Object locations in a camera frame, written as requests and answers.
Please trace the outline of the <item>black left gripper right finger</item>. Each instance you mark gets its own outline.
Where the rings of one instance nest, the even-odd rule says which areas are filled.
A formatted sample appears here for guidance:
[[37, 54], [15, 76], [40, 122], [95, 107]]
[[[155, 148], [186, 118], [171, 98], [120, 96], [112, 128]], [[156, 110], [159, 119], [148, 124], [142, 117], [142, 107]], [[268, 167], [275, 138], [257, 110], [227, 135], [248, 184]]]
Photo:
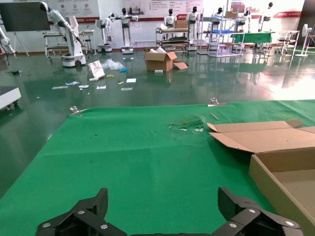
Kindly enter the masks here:
[[226, 222], [214, 236], [302, 236], [300, 225], [293, 220], [261, 208], [253, 199], [218, 188], [218, 208]]

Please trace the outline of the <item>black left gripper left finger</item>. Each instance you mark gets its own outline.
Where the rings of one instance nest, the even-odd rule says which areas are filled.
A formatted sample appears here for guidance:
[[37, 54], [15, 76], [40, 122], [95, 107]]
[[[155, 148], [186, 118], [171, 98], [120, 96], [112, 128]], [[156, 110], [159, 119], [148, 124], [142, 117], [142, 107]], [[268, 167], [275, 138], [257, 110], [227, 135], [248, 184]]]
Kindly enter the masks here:
[[79, 200], [68, 212], [38, 225], [37, 236], [125, 236], [105, 221], [108, 189], [101, 188], [92, 198]]

